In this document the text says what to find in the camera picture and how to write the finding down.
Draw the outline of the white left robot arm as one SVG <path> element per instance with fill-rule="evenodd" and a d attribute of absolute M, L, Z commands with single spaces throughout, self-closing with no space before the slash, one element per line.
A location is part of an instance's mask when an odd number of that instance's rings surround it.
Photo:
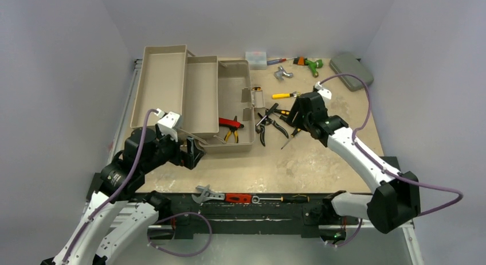
<path fill-rule="evenodd" d="M 42 264 L 113 264 L 134 237 L 153 223 L 174 228 L 178 214 L 173 202 L 162 193 L 145 194 L 135 210 L 115 229 L 112 223 L 145 183 L 154 169 L 171 163 L 193 169 L 203 156 L 195 138 L 183 142 L 158 127 L 138 128 L 125 140 L 123 150 L 97 173 L 90 187 L 89 203 L 75 232 L 62 250 Z"/>

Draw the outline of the beige plastic tool box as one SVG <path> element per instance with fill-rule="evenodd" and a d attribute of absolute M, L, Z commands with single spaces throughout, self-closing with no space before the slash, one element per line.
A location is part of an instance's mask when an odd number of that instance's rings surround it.
<path fill-rule="evenodd" d="M 183 117 L 180 135 L 195 135 L 209 154 L 250 151 L 256 141 L 256 113 L 265 107 L 264 94 L 252 92 L 246 60 L 196 56 L 186 45 L 147 46 L 139 63 L 130 128 L 142 127 L 146 112 L 160 108 Z M 218 118 L 244 124 L 239 143 Z"/>

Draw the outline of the red black folding tool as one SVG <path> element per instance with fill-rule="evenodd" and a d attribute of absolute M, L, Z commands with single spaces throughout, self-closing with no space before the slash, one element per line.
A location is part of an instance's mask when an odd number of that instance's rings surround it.
<path fill-rule="evenodd" d="M 244 128 L 244 124 L 238 122 L 237 120 L 225 119 L 225 118 L 218 118 L 218 125 L 222 127 L 227 127 L 229 129 L 241 129 Z"/>

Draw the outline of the yellow black pliers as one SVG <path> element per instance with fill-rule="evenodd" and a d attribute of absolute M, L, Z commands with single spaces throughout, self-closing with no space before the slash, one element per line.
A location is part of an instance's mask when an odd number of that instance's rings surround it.
<path fill-rule="evenodd" d="M 228 142 L 229 138 L 231 136 L 234 136 L 234 142 L 239 143 L 239 137 L 238 137 L 238 130 L 235 129 L 229 129 L 229 131 L 226 133 L 224 137 L 224 141 Z"/>

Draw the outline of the yellow black screwdriver large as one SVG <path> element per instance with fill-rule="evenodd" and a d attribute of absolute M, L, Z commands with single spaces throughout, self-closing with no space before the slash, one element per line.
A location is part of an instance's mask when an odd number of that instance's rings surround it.
<path fill-rule="evenodd" d="M 290 143 L 290 141 L 301 131 L 300 128 L 295 128 L 292 133 L 289 135 L 287 141 L 282 145 L 281 150 Z"/>

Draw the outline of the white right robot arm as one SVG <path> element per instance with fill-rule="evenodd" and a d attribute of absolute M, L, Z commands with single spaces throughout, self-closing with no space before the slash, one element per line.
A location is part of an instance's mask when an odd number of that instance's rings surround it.
<path fill-rule="evenodd" d="M 401 173 L 369 149 L 341 117 L 330 116 L 324 90 L 296 98 L 286 122 L 310 133 L 340 156 L 361 177 L 369 195 L 336 192 L 323 199 L 322 216 L 335 223 L 344 216 L 365 219 L 381 233 L 389 233 L 421 213 L 418 178 Z"/>

